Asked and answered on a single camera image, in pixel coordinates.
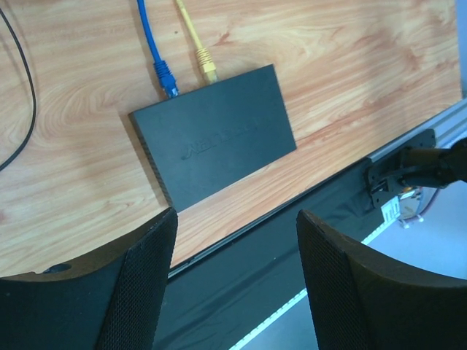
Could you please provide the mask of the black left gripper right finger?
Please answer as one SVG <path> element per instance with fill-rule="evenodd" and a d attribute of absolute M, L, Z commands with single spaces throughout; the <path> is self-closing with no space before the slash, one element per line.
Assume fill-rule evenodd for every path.
<path fill-rule="evenodd" d="M 297 217 L 319 349 L 465 349 L 466 280 L 416 268 Z"/>

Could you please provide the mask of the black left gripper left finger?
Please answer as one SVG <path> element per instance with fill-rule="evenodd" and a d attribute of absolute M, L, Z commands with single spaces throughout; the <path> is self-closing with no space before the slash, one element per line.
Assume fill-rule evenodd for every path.
<path fill-rule="evenodd" d="M 3 349 L 151 349 L 177 234 L 167 209 L 42 273 L 1 279 Z"/>

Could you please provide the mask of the black network switch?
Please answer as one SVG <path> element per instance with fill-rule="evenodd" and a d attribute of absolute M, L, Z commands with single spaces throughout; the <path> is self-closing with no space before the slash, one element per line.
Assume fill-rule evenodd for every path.
<path fill-rule="evenodd" d="M 273 65 L 129 117 L 168 205 L 178 212 L 296 150 Z"/>

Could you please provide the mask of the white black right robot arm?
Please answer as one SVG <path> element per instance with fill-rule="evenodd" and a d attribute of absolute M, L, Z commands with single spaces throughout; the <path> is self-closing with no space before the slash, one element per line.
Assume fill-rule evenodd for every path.
<path fill-rule="evenodd" d="M 466 182 L 466 138 L 450 148 L 405 149 L 398 181 L 407 186 L 438 189 L 454 182 Z"/>

